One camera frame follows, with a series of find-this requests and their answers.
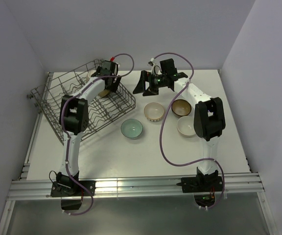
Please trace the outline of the black bowl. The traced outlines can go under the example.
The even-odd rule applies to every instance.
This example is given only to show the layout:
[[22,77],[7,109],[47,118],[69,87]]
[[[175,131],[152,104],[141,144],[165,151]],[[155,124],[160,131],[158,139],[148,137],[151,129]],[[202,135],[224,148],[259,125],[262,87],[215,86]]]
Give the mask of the black bowl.
[[105,89],[105,90],[101,91],[98,95],[99,95],[99,97],[104,98],[104,97],[106,97],[110,92],[111,92],[110,90]]

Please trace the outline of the white bowl blue stripes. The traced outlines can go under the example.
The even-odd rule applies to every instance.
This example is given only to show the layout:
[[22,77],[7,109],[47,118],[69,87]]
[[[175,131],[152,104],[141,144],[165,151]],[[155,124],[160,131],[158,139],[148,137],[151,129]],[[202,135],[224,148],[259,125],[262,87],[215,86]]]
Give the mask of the white bowl blue stripes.
[[165,114],[164,107],[157,102],[151,102],[146,104],[143,111],[145,117],[152,122],[160,121]]

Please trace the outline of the red patterned white bowl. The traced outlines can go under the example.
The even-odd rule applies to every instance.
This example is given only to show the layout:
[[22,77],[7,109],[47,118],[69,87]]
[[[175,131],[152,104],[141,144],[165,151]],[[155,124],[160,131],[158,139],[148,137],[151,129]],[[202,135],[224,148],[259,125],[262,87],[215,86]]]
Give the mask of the red patterned white bowl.
[[86,83],[88,83],[90,81],[92,75],[95,74],[95,72],[96,72],[95,70],[91,70],[91,71],[89,71],[87,73],[87,75],[86,75]]

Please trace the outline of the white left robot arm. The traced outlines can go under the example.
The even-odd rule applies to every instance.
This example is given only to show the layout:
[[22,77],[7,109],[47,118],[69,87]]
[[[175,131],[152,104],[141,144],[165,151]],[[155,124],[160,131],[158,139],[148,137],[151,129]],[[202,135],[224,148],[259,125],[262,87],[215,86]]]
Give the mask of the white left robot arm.
[[104,97],[117,90],[120,82],[115,78],[117,74],[118,64],[114,58],[104,61],[96,72],[87,74],[85,86],[62,97],[59,123],[63,129],[64,157],[56,182],[67,195],[75,195],[80,189],[78,155],[81,138],[89,125],[88,105],[97,95]]

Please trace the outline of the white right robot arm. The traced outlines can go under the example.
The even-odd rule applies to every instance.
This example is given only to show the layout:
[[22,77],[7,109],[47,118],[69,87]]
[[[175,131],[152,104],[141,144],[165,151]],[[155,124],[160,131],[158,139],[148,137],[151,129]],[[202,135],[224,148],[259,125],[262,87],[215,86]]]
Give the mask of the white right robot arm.
[[211,97],[200,90],[191,82],[192,76],[177,71],[173,59],[160,61],[160,73],[156,73],[154,58],[151,58],[149,65],[151,71],[141,71],[133,94],[158,95],[160,88],[167,87],[178,96],[181,95],[194,108],[193,128],[201,143],[196,185],[206,191],[213,185],[212,178],[223,173],[216,160],[219,137],[226,127],[222,99]]

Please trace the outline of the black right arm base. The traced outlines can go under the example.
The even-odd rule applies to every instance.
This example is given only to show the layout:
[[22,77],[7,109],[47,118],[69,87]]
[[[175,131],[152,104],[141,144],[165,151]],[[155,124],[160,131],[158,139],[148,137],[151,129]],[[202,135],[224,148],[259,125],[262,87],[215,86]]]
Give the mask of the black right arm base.
[[216,203],[216,192],[223,192],[224,181],[218,175],[218,170],[204,175],[199,170],[194,177],[182,177],[176,184],[182,188],[182,193],[194,193],[194,200],[198,206],[209,208]]

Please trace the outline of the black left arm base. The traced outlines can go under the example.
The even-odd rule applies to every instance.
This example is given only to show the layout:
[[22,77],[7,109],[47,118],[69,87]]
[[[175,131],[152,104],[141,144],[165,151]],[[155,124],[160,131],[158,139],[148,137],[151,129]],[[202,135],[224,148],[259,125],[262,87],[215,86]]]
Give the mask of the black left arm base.
[[96,181],[79,181],[79,173],[72,180],[61,172],[50,171],[49,179],[52,183],[50,197],[61,198],[61,209],[68,212],[79,210],[84,196],[93,197]]

